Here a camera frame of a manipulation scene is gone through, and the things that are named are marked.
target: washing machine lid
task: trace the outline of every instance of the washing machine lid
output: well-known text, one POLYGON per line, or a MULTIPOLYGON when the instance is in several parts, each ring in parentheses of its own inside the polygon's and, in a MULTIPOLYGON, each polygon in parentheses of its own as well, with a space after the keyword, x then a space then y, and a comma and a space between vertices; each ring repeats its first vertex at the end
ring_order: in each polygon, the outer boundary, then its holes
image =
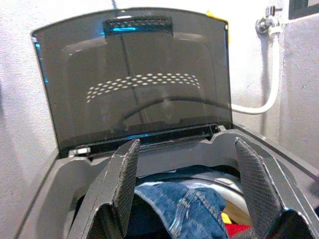
POLYGON ((60 152, 232 124, 227 22, 165 8, 96 12, 36 30, 60 152))

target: white wall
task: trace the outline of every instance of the white wall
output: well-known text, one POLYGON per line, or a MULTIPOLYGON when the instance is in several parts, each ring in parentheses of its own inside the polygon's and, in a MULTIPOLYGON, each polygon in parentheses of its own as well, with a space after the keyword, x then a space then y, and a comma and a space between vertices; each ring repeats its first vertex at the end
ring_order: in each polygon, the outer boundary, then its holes
MULTIPOLYGON (((269 92, 268 44, 257 36, 254 26, 268 4, 268 0, 118 1, 120 8, 160 6, 201 13, 211 10, 227 19, 232 101, 248 107, 260 106, 269 92)), ((1 237, 6 216, 56 147, 30 33, 69 17, 110 9, 112 5, 110 0, 1 0, 0 5, 1 237)), ((234 114, 234 121, 277 140, 279 102, 264 116, 234 114)))

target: jeans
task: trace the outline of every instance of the jeans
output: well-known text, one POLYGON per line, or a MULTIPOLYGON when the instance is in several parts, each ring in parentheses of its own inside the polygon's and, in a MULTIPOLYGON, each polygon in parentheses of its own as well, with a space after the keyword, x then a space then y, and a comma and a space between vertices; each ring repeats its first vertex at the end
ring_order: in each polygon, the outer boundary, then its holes
POLYGON ((211 188, 146 182, 135 188, 135 194, 157 213, 172 239, 229 238, 221 218, 225 200, 211 188))

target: dotted pattern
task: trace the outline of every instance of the dotted pattern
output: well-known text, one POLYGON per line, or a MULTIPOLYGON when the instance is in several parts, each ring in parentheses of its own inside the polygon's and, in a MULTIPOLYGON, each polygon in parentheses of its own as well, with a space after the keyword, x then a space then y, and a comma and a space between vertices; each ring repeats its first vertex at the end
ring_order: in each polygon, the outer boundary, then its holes
POLYGON ((182 73, 148 73, 145 75, 127 76, 123 79, 115 79, 105 83, 98 83, 91 86, 86 96, 86 103, 90 103, 94 98, 114 91, 125 90, 127 88, 147 87, 153 85, 184 84, 200 89, 200 84, 195 75, 182 73))

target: red fabric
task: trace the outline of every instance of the red fabric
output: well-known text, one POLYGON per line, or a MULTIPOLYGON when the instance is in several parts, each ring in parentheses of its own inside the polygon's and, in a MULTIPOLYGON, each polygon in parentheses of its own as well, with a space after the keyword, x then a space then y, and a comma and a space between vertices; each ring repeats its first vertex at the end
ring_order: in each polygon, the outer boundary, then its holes
POLYGON ((230 237, 250 228, 250 226, 247 226, 247 225, 238 225, 238 224, 225 224, 225 225, 226 225, 228 235, 230 237))

